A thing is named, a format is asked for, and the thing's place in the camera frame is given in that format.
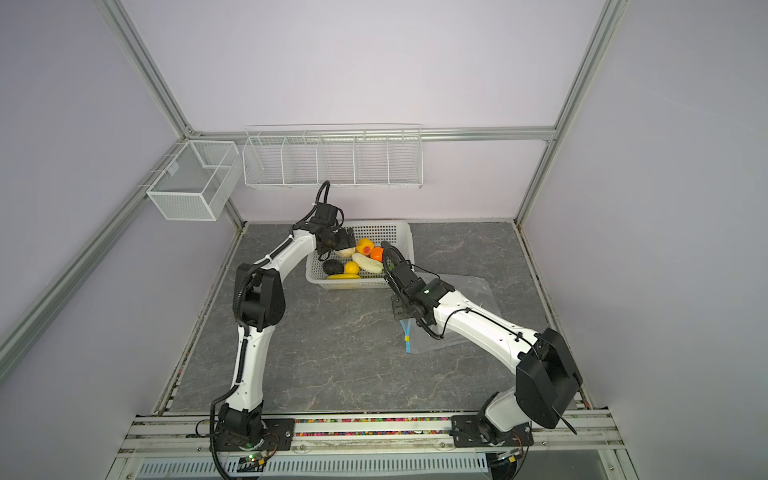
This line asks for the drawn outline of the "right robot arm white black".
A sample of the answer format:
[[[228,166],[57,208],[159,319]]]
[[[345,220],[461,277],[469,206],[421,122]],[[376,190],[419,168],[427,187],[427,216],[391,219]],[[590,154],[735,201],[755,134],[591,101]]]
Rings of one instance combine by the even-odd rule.
[[[394,245],[383,244],[384,278],[406,316],[435,341],[455,333],[502,363],[514,376],[509,389],[493,394],[477,412],[469,437],[501,445],[518,428],[568,425],[565,411],[583,385],[564,337],[516,325],[469,300],[436,275],[425,281]]]

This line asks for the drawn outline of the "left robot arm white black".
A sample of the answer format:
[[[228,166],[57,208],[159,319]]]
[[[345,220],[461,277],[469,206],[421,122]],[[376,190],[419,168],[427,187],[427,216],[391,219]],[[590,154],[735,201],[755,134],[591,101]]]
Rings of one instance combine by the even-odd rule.
[[[236,269],[232,311],[239,345],[231,387],[211,403],[211,436],[226,433],[256,448],[268,435],[263,380],[272,336],[287,309],[283,280],[311,253],[347,246],[339,239],[344,214],[328,202],[330,188],[328,180],[320,185],[310,211],[275,249]]]

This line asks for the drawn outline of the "beige round potato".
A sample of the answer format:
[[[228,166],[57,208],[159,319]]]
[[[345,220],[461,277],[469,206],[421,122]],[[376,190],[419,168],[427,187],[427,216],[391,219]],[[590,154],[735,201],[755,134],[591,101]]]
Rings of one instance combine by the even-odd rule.
[[[339,258],[351,258],[356,252],[357,249],[355,247],[350,247],[336,251],[336,255]]]

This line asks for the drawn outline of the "white perforated plastic basket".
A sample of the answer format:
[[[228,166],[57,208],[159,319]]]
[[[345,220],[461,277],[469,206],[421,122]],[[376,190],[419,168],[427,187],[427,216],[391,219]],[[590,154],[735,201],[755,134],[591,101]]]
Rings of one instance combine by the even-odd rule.
[[[357,220],[348,221],[345,228],[351,228],[355,239],[367,238],[376,246],[382,241],[395,246],[411,262],[415,261],[413,238],[410,225],[400,220]],[[382,275],[361,271],[359,279],[328,280],[322,269],[322,262],[316,252],[312,252],[305,262],[306,280],[325,290],[357,290],[388,288]]]

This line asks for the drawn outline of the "clear zip bag blue zipper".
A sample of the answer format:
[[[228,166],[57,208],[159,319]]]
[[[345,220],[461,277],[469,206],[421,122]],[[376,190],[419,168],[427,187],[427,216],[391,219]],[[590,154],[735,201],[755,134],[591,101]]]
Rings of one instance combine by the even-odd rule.
[[[500,315],[501,309],[491,290],[490,284],[484,278],[475,276],[463,276],[444,274],[442,280],[455,287],[465,298],[459,306],[453,307],[453,310],[461,310],[469,302],[473,306],[479,307],[486,312],[494,315]],[[435,334],[443,333],[441,339],[433,339],[427,332],[417,325],[415,317],[409,320],[397,321],[402,329],[402,338],[404,341],[405,353],[416,355],[451,348],[463,344],[469,344],[470,340],[465,336],[454,332],[450,328],[444,330],[442,325],[429,325],[429,328]]]

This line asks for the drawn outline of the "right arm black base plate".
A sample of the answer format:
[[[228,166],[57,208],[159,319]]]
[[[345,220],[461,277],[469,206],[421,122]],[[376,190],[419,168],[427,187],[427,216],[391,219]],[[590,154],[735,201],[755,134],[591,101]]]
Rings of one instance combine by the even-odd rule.
[[[529,424],[523,423],[507,432],[493,426],[479,414],[453,415],[449,435],[459,448],[529,447],[534,443]]]

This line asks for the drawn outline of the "small yellow lemon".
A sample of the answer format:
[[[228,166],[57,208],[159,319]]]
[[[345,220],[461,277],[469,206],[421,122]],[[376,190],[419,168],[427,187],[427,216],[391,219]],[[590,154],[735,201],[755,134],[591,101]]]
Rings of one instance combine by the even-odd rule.
[[[358,275],[359,272],[360,272],[360,266],[354,261],[347,262],[344,265],[345,274]]]

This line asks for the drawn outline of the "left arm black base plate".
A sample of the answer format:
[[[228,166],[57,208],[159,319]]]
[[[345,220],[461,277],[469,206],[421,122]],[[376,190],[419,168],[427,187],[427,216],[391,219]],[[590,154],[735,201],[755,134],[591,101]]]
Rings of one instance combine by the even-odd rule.
[[[287,451],[291,448],[295,426],[294,418],[266,418],[259,420],[245,436],[216,427],[214,447],[217,452],[225,453]]]

